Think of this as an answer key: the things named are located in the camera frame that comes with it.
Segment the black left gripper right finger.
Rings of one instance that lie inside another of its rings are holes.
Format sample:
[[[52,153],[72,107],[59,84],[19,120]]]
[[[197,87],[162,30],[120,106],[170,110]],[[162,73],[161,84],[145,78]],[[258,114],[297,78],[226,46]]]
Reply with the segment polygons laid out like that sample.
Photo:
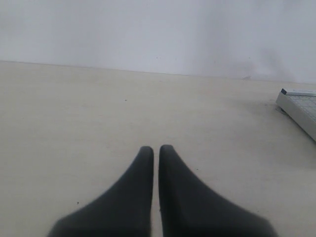
[[[268,220],[210,189],[172,145],[159,151],[158,191],[165,237],[276,237]]]

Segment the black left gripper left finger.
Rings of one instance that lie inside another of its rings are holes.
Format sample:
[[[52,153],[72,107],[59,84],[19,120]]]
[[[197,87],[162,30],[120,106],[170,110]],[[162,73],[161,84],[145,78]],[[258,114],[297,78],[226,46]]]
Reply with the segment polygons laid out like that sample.
[[[93,202],[58,220],[50,237],[149,237],[154,151],[140,148],[126,172]]]

